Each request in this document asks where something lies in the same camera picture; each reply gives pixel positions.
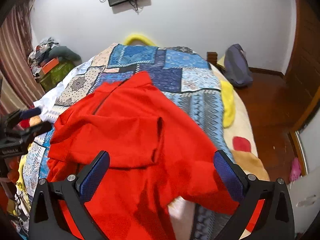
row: gray bag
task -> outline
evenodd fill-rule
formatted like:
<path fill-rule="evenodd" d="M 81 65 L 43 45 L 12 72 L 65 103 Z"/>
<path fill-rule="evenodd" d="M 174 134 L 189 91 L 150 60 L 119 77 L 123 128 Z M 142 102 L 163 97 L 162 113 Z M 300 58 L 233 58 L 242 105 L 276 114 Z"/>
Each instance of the gray bag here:
<path fill-rule="evenodd" d="M 224 67 L 223 75 L 234 87 L 245 87 L 252 83 L 252 73 L 239 44 L 234 44 L 227 49 Z"/>

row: brown wooden floor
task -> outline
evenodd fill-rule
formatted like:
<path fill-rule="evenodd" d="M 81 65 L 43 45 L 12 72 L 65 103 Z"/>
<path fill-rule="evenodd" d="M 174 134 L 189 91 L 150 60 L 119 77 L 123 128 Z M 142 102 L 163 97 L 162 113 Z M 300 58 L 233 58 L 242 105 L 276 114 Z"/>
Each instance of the brown wooden floor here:
<path fill-rule="evenodd" d="M 296 155 L 288 132 L 303 109 L 279 76 L 253 73 L 252 86 L 236 91 L 247 108 L 258 155 L 270 179 L 281 177 L 288 183 Z"/>

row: striped curtain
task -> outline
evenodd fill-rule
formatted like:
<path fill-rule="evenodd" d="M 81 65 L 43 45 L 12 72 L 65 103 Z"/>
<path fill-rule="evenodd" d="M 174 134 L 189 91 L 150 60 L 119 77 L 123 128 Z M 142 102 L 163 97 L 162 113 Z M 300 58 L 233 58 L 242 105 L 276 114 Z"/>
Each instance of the striped curtain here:
<path fill-rule="evenodd" d="M 29 0 L 20 0 L 0 27 L 0 78 L 3 79 L 0 111 L 31 107 L 44 91 L 27 63 L 32 51 Z"/>

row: patchwork quilt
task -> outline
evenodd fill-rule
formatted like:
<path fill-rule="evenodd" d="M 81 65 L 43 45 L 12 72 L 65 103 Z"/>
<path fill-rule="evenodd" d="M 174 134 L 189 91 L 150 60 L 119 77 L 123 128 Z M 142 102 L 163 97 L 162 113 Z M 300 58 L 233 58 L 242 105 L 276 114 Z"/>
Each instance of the patchwork quilt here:
<path fill-rule="evenodd" d="M 103 82 L 124 81 L 135 73 L 147 71 L 154 85 L 184 110 L 208 135 L 218 149 L 234 162 L 223 136 L 221 85 L 210 64 L 186 47 L 158 48 L 113 44 L 95 56 L 85 73 L 71 79 L 57 98 L 47 120 L 58 116 Z M 39 178 L 46 178 L 50 139 L 54 128 L 32 144 L 23 168 L 26 190 L 32 201 Z M 216 214 L 196 205 L 191 239 L 212 239 L 228 216 Z"/>

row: red jacket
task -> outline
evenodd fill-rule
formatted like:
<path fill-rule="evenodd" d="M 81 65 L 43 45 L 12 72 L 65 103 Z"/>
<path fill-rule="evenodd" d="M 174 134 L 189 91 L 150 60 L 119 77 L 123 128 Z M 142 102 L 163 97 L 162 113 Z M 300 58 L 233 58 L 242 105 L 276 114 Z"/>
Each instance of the red jacket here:
<path fill-rule="evenodd" d="M 226 214 L 238 206 L 214 169 L 213 143 L 153 86 L 147 72 L 103 83 L 54 126 L 49 181 L 64 180 L 101 150 L 110 154 L 110 168 L 85 204 L 110 240 L 174 240 L 167 205 L 178 196 Z"/>

